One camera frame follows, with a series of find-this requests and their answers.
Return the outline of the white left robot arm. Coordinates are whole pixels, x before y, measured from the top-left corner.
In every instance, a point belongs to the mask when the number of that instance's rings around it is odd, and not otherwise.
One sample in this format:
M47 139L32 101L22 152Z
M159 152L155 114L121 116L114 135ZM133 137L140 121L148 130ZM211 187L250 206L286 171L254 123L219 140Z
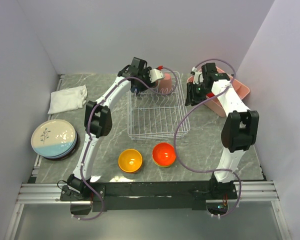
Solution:
M89 101L85 107L85 137L78 163L67 179L67 186L78 201L90 195L87 184L92 176L92 166L103 139L110 133L113 121L111 110L121 97L135 88L140 92L154 87L146 60L134 57L131 64L120 70L113 84L96 101Z

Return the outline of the cream and blue plate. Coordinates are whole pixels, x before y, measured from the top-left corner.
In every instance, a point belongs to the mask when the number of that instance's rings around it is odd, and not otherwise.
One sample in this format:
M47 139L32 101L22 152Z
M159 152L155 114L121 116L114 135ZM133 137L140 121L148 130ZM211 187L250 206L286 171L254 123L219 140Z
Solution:
M35 129L30 144L38 155L47 159L59 159L75 148L77 140L77 131L71 123L53 119Z

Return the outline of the dark blue ceramic mug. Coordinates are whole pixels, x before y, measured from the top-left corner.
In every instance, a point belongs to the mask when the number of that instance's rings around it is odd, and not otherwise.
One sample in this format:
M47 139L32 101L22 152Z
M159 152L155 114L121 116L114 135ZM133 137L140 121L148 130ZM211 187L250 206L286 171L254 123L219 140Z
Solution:
M130 89L132 94L138 95L140 93L140 90L136 86L132 86Z

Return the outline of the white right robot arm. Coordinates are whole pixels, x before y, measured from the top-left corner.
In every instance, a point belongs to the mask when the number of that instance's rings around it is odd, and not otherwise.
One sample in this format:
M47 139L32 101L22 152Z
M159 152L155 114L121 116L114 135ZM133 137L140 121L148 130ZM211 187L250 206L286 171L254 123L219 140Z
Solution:
M214 176L217 182L209 186L210 196L221 199L227 192L224 183L234 180L239 162L257 139L259 113L250 110L233 87L233 76L219 72L211 60L194 66L190 72L193 80L188 81L186 106L197 109L200 105L217 99L221 104L226 120L221 131L223 151Z

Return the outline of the pink plastic cup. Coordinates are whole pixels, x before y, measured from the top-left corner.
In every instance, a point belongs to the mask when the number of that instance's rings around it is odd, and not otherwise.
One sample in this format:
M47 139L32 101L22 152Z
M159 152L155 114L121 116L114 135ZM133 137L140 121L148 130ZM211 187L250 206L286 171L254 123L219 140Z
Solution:
M162 93L169 93L172 89L172 77L169 73L164 73L164 78L158 82L158 91Z

